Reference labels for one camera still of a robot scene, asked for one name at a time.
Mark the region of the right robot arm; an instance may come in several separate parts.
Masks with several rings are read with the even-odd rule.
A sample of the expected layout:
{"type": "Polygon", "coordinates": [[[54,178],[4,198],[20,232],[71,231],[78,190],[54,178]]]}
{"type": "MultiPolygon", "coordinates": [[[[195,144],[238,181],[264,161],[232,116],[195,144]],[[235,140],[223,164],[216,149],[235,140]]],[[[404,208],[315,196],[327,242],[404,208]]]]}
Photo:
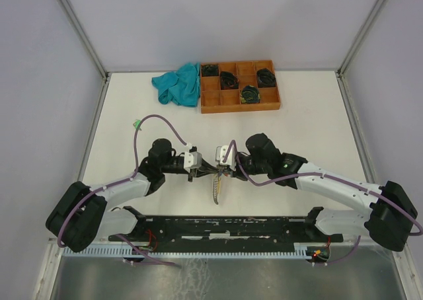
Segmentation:
{"type": "Polygon", "coordinates": [[[216,161],[233,176],[255,186],[277,184],[321,195],[344,205],[344,210],[314,207],[303,225],[310,241],[332,235],[369,237],[378,245],[400,252],[409,237],[422,235],[418,212],[403,187],[388,181],[384,185],[359,182],[329,172],[306,158],[282,153],[264,133],[250,136],[248,152],[238,151],[235,141],[216,150],[216,161]],[[256,175],[268,179],[258,183],[256,175]]]}

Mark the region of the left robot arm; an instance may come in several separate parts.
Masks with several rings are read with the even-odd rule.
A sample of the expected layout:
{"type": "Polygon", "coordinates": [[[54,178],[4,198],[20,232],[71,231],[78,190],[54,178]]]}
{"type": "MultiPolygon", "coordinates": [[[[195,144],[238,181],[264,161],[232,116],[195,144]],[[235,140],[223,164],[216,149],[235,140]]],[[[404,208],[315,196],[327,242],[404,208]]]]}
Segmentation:
{"type": "Polygon", "coordinates": [[[58,238],[60,246],[81,252],[94,240],[116,234],[138,241],[145,236],[146,224],[132,207],[123,204],[156,192],[166,174],[184,174],[189,180],[217,173],[192,147],[177,155],[167,139],[152,143],[137,170],[121,180],[100,186],[76,181],[69,186],[45,226],[58,238]]]}

